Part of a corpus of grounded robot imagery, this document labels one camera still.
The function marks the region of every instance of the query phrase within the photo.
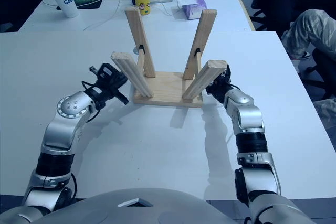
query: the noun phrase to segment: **wooden board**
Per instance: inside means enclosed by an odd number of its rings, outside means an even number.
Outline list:
[[[153,97],[142,71],[129,53],[113,52],[111,59],[144,97]]]
[[[147,77],[155,77],[154,63],[151,56],[151,51],[148,46],[146,33],[143,27],[139,8],[134,6],[127,7],[125,9],[125,13],[137,49],[140,50],[140,45],[143,45],[145,51],[144,66],[143,66],[145,75]]]
[[[205,9],[202,11],[200,21],[198,22],[196,34],[194,37],[193,45],[191,47],[187,64],[185,66],[183,78],[185,80],[192,80],[195,76],[196,49],[199,48],[201,55],[204,51],[206,42],[208,41],[212,26],[215,22],[217,10]]]
[[[209,60],[196,75],[193,82],[182,95],[182,98],[191,100],[197,97],[197,95],[225,71],[226,68],[227,64],[225,60]]]
[[[148,105],[202,107],[202,94],[193,100],[182,99],[182,94],[193,80],[184,80],[183,73],[156,72],[155,78],[145,77],[149,88],[154,93],[152,98],[146,98],[135,90],[133,102]]]

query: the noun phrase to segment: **floor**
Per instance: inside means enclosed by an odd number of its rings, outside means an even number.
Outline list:
[[[252,15],[255,10],[251,9],[252,0],[243,0],[244,5],[249,13]],[[302,61],[299,68],[300,70],[305,70],[306,67],[314,66],[314,60],[308,59]],[[320,76],[313,72],[309,74],[310,79],[320,80]],[[321,99],[323,96],[323,91],[319,88],[306,87],[308,94],[312,101]],[[336,129],[328,130],[328,135],[331,142],[336,149]],[[19,206],[21,203],[21,196],[6,196],[0,195],[0,213],[11,209],[13,207]],[[293,202],[312,220],[318,224],[334,224],[336,223],[336,198],[326,198],[326,199],[301,199],[293,200]],[[209,200],[208,203],[216,207],[218,210],[224,214],[235,219],[237,223],[244,223],[245,217],[249,216],[248,208],[236,200]]]

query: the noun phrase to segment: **white pants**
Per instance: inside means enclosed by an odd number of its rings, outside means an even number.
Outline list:
[[[281,41],[291,59],[301,59],[312,43],[336,61],[336,20],[323,10],[307,10],[283,34]]]

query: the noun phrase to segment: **cable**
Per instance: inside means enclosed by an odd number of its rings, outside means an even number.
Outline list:
[[[239,89],[240,90],[240,88],[238,87],[238,86],[236,86],[236,85],[233,85],[233,84],[229,84],[231,87],[234,87],[234,88],[236,88],[236,89]]]
[[[83,87],[84,87],[85,90],[88,89],[85,85],[88,85],[88,86],[90,86],[90,87],[93,87],[93,84],[90,84],[90,83],[88,83],[88,82],[86,82],[86,81],[82,81],[82,85],[83,85]]]
[[[160,1],[161,5],[163,6],[164,10],[166,11],[166,13],[163,12],[163,14],[166,15],[166,16],[174,16],[176,13],[178,13],[178,12],[181,10],[181,9],[179,8],[179,5],[177,5],[178,10],[177,10],[176,12],[170,14],[170,13],[168,12],[167,8],[165,7],[165,5],[163,4],[163,2],[162,2],[161,0],[157,0],[157,1]]]
[[[95,118],[97,117],[97,115],[99,114],[99,112],[100,112],[100,110],[98,110],[98,111],[96,112],[96,114],[95,114],[92,118],[90,118],[90,119],[87,121],[87,123],[89,123],[89,122],[91,122],[93,119],[95,119]]]
[[[248,222],[249,220],[252,222],[251,217],[246,217],[245,220],[244,220],[244,224],[247,224],[247,222]]]
[[[52,7],[57,7],[57,5],[50,5],[50,4],[48,4],[48,3],[46,3],[46,2],[44,2],[44,0],[42,0],[42,2],[43,2],[43,4],[45,4],[45,5],[47,5],[47,6],[52,6]]]
[[[73,202],[73,200],[75,199],[75,197],[76,197],[76,195],[77,195],[77,181],[76,181],[76,178],[75,178],[75,176],[74,176],[73,173],[71,173],[71,177],[72,177],[72,179],[74,180],[74,181],[73,181],[73,184],[75,185],[75,192],[73,193],[73,197],[72,197],[72,199],[71,199],[71,202]]]
[[[83,31],[87,30],[88,28],[90,28],[91,26],[94,26],[94,25],[96,25],[96,27],[101,26],[102,24],[104,24],[104,23],[106,23],[107,21],[111,20],[111,19],[115,16],[115,14],[117,13],[117,11],[118,11],[118,8],[119,8],[119,5],[120,5],[120,1],[121,1],[121,0],[118,1],[117,8],[115,9],[113,15],[112,15],[110,18],[108,18],[108,19],[106,19],[106,20],[104,20],[104,21],[101,21],[101,22],[97,22],[97,23],[91,24],[91,25],[87,26],[86,28],[84,28]]]

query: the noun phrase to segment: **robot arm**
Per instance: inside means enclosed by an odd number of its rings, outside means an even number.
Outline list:
[[[40,157],[30,177],[23,206],[37,206],[48,213],[69,205],[72,192],[66,185],[71,178],[71,165],[85,123],[105,107],[107,100],[117,97],[124,104],[128,103],[127,98],[118,91],[127,81],[122,72],[108,63],[98,71],[94,67],[90,71],[97,76],[97,82],[83,82],[85,91],[65,97],[57,104],[55,117],[46,128]]]
[[[206,91],[224,105],[232,120],[241,165],[235,170],[238,200],[249,207],[253,223],[313,223],[281,196],[272,154],[267,150],[261,111],[252,97],[230,84],[230,74],[228,66]]]

